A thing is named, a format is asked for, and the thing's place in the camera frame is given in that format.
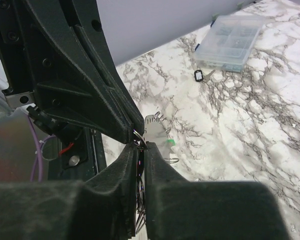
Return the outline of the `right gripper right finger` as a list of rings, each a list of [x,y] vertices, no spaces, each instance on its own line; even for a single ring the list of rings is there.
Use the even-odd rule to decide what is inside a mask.
[[[255,181],[188,181],[149,142],[144,151],[151,240],[288,240],[269,188]]]

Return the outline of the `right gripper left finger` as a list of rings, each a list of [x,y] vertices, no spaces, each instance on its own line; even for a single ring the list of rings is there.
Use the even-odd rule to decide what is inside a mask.
[[[0,240],[127,240],[136,234],[137,149],[89,181],[0,183]]]

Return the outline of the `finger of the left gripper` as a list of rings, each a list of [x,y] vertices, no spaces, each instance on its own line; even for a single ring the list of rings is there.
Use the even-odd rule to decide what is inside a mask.
[[[64,16],[99,74],[96,86],[104,84],[107,93],[106,128],[113,132],[144,132],[144,118],[122,82],[111,56],[95,0],[63,0]]]

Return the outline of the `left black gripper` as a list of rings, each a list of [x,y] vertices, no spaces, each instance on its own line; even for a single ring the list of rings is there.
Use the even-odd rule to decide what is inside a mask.
[[[134,132],[107,128],[107,93],[99,74],[69,26],[63,0],[0,0],[0,60],[11,108],[26,107],[43,129],[66,124],[95,129],[123,144]]]

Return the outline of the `keyring bunch with keys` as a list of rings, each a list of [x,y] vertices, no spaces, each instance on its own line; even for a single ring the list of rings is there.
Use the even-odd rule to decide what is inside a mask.
[[[146,142],[155,143],[160,154],[168,164],[175,164],[179,158],[173,153],[172,147],[176,145],[172,138],[169,138],[169,131],[164,127],[164,115],[159,111],[155,114],[147,115],[144,119],[144,135],[143,139]],[[146,224],[146,199],[144,180],[144,163],[142,160],[137,162],[137,220],[136,233],[139,233],[142,227]]]

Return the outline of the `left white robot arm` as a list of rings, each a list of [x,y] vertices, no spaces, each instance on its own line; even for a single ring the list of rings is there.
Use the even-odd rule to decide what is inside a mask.
[[[95,0],[0,0],[0,64],[0,105],[8,110],[34,104],[123,144],[144,133]]]

